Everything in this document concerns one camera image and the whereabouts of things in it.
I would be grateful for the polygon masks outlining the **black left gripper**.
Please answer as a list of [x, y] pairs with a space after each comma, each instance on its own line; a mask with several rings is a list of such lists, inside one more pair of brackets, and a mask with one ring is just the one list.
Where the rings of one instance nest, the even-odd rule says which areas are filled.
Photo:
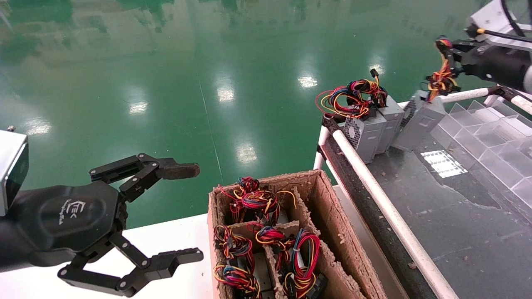
[[[6, 214], [6, 265], [56, 266], [67, 284], [119, 297], [133, 297], [148, 283], [171, 278], [179, 265], [199, 262], [199, 248], [172, 250], [146, 257], [120, 231], [125, 206], [159, 180], [197, 177], [197, 163], [140, 153], [90, 170], [85, 186], [52, 186], [21, 191]], [[127, 179], [119, 188], [111, 183]], [[85, 270], [112, 245], [135, 267], [124, 277]]]

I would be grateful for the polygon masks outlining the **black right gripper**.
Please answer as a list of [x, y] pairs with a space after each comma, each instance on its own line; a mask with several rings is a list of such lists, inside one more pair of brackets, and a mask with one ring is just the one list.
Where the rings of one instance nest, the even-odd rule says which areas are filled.
[[491, 45], [477, 40], [450, 40], [437, 37], [435, 46], [443, 57], [450, 57], [451, 78], [476, 76], [520, 92], [532, 91], [531, 52]]

